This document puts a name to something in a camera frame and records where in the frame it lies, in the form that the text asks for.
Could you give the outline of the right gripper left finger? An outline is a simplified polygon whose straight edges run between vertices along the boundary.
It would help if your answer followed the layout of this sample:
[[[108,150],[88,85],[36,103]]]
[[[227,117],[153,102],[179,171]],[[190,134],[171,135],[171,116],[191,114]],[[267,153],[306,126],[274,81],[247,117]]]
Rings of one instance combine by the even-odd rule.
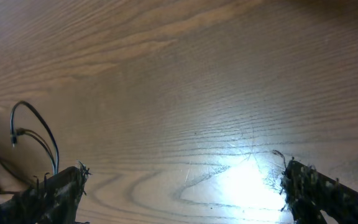
[[[77,223],[76,212],[89,175],[87,167],[71,166],[24,191],[11,192],[12,198],[0,204],[0,224]]]

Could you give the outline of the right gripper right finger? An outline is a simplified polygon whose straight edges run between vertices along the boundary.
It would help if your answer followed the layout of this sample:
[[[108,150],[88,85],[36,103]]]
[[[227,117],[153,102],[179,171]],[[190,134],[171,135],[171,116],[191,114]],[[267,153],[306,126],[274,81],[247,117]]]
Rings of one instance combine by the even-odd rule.
[[[295,223],[326,223],[325,212],[338,224],[358,224],[358,192],[294,158],[283,165],[283,209],[291,212]]]

